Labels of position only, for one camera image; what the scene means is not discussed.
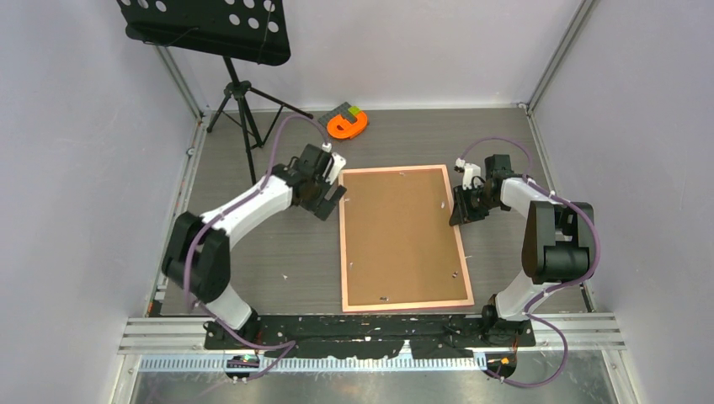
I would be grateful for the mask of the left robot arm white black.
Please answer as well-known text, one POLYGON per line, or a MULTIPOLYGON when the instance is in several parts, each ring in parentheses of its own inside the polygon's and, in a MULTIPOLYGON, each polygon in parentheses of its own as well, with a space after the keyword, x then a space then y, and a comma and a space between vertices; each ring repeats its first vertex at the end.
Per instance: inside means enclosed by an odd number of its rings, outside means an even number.
POLYGON ((238 348, 258 337, 258 313, 231 285, 231 251, 268 218, 294 206, 325 221, 344 196, 337 183, 346 165, 329 144, 307 145, 287 164, 276 164, 250 189, 202 215, 188 211, 174 222, 161 271, 180 286, 238 348))

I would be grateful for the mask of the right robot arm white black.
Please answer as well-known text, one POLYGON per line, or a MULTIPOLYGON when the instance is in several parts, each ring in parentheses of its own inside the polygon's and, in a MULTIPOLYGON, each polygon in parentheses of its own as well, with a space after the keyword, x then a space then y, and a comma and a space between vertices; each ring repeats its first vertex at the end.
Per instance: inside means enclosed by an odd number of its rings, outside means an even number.
POLYGON ((478 337, 502 345, 524 335, 531 315, 558 287, 584 277, 595 263, 591 225, 594 210, 587 203, 559 201, 525 174, 513 171, 509 156, 487 157, 485 165, 459 158, 455 171, 461 183, 452 189, 450 226, 481 221, 491 210, 515 211, 525 218, 522 269, 509 286, 482 308, 478 337))

